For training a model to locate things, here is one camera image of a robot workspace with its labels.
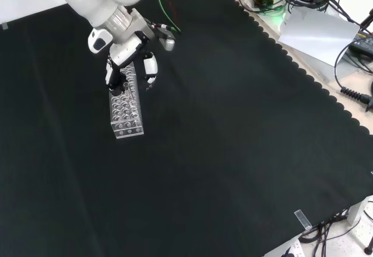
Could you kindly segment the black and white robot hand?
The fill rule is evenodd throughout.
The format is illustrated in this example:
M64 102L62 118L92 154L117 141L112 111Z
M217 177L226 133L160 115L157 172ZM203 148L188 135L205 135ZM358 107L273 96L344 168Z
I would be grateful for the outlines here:
M92 53L98 54L109 48L107 58L105 83L113 96L119 96L125 91L125 83L128 82L126 74L121 70L134 62L142 59L147 84L155 82L158 74L158 65L152 52L144 51L144 46L149 38L141 31L134 32L122 44L115 44L113 35L106 29L93 29L88 37L88 46Z

